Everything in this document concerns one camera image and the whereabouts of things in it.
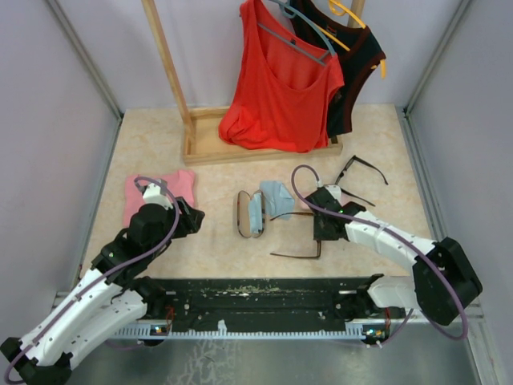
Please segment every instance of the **wooden rack base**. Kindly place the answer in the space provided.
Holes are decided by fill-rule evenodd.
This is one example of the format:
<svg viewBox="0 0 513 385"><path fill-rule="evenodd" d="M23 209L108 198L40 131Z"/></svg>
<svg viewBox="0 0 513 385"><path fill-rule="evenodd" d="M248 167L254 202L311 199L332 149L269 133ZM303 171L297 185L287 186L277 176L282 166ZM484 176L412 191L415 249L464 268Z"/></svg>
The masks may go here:
<svg viewBox="0 0 513 385"><path fill-rule="evenodd" d="M196 129L194 140L185 133L184 163L187 166L200 164L219 164L231 162L247 162L250 160L275 160L305 156L296 152L279 150L247 150L227 144L219 138L217 128L228 107L191 108L191 120ZM309 155L338 156L342 151L342 143L329 144L309 152Z"/></svg>
<svg viewBox="0 0 513 385"><path fill-rule="evenodd" d="M176 74L164 29L160 22L155 0L142 0L151 32L155 38L160 58L166 71L175 101L182 116L185 128L183 159L187 166L199 164L219 164L250 160L276 160L305 155L338 156L342 151L340 140L331 140L328 147L315 149L308 154L284 152L272 149L247 150L227 144L219 137L218 127L228 110L227 107L207 107L188 109L184 93Z"/></svg>

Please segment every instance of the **light blue cloth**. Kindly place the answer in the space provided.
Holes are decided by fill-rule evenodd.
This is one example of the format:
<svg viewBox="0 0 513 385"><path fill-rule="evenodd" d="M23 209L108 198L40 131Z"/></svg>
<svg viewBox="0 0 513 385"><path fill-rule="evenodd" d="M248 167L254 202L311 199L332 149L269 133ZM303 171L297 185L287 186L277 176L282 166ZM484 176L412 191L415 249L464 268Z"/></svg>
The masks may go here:
<svg viewBox="0 0 513 385"><path fill-rule="evenodd" d="M262 194L253 195L248 204L249 231L251 234L258 234L263 229L262 224Z"/></svg>
<svg viewBox="0 0 513 385"><path fill-rule="evenodd" d="M283 213L291 213L294 210L295 200L282 182L263 180L260 182L260 190L264 192L265 212L269 216L275 217ZM288 220L290 215L280 218Z"/></svg>

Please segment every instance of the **yellow hanger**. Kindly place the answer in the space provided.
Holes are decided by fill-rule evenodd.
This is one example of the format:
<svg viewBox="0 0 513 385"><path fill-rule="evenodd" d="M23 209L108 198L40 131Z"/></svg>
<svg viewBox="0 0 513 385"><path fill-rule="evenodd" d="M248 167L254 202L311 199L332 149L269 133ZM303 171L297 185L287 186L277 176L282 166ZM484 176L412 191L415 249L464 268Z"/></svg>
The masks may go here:
<svg viewBox="0 0 513 385"><path fill-rule="evenodd" d="M327 30L324 30L322 28L320 28L317 24L315 24L315 26L317 28L319 28L319 30L321 30L321 32L323 34L325 34L326 36L328 36L330 39L332 39L336 44L338 44L340 47L344 48L346 51L350 51L349 47L346 46L343 42L341 42L340 40L338 40L336 37L334 37L332 34L330 34Z"/></svg>
<svg viewBox="0 0 513 385"><path fill-rule="evenodd" d="M338 0L328 0L328 5L329 5L329 10L331 10L331 12L333 14L335 14L336 16L343 16L345 14L348 14L351 18L354 19L355 22L357 22L360 25L361 28L366 27L365 23L356 14L354 14L347 6L340 3ZM330 37L336 44L338 44L339 46L344 48L346 51L349 51L349 48L345 44L343 44L340 40L337 40L336 38L334 38L332 35L330 35L327 31L323 30L319 26L317 26L317 27L322 31L323 34ZM382 66L382 79L384 79L386 77L386 61L384 59L382 59L379 61L379 64ZM377 68L377 66L372 66L371 68L373 70L375 70Z"/></svg>
<svg viewBox="0 0 513 385"><path fill-rule="evenodd" d="M353 18L355 22L360 24L361 28L366 27L365 23L362 20L360 20L360 18L356 14L354 14L352 10L350 10L347 6L345 6L338 0L328 0L328 5L329 10L331 10L332 13L336 14L336 16L343 16L344 14L349 14L349 16ZM343 12L339 11L337 8L335 8L335 6L342 9Z"/></svg>

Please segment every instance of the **black eyeglasses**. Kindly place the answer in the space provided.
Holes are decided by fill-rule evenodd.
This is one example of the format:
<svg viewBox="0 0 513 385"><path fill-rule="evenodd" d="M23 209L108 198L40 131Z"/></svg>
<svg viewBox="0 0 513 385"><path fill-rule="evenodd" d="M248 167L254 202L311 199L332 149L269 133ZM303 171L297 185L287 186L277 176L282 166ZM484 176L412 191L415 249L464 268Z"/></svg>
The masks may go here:
<svg viewBox="0 0 513 385"><path fill-rule="evenodd" d="M283 217L284 215L299 215L302 217L313 217L313 213L283 213L280 215L277 215L273 218L271 218L270 221L274 221L275 219L279 217ZM307 255L307 256L299 256L299 255L288 255L288 254L281 254L281 253L271 253L271 255L277 256L277 257L287 257L287 258L296 258L296 259L319 259L321 257L322 252L322 243L321 241L316 241L317 243L317 253L316 255Z"/></svg>
<svg viewBox="0 0 513 385"><path fill-rule="evenodd" d="M366 160L363 160L362 158L359 158L358 156L356 155L353 155L351 157L351 159L348 160L348 162L345 164L344 168L342 169L342 171L340 171L340 174L338 174L338 177L337 177L337 180L335 180L335 184L338 184L340 182L340 179L342 179L342 177L345 175L345 172L349 169L349 167L351 167L351 165L354 163L354 162L359 162L369 168L372 168L374 170L376 170L377 172L379 172L380 174L382 174L382 177L383 177L383 180L385 181L385 184L388 185L388 180L386 180L385 178L385 175L383 174L383 172L381 172L381 170L379 168L377 168L376 166L372 165L371 163L367 162ZM371 205L373 207L376 207L376 205L374 203L372 203L371 201L368 201L367 199L364 199L362 197L359 197L358 195L355 195L347 190L344 190L342 187L340 187L340 190L345 194L345 195L348 195L349 197L353 197L353 198L357 198L359 199L360 201L364 201L366 204L368 205Z"/></svg>

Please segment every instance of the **beige floor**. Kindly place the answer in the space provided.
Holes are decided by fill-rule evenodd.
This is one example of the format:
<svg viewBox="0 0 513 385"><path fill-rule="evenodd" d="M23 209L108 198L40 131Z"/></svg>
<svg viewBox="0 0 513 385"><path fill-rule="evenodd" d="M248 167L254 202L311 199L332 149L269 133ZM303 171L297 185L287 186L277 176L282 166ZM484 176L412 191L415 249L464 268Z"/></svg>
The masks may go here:
<svg viewBox="0 0 513 385"><path fill-rule="evenodd" d="M325 183L332 183L345 162L357 154L379 167L389 186L376 172L352 166L342 182L350 192L374 203L371 211L384 221L422 237L429 229L422 208L394 106L358 105L353 111L353 133L342 137L341 156L298 160L269 160L192 168L197 175L197 208L206 212L198 234L173 241L168 251L145 272L156 278L274 278L349 277L375 273L403 275L399 266L363 246L346 241L323 242L321 259L300 261L274 257L270 252L314 251L312 220L294 217L268 224L258 239L243 239L234 225L236 193L258 189L261 180L281 180L289 190L290 173L299 163L312 165ZM129 174L158 176L184 168L181 160L182 124L177 110L130 110L112 159L84 267L121 229L123 184ZM304 193L314 189L307 171L298 174Z"/></svg>

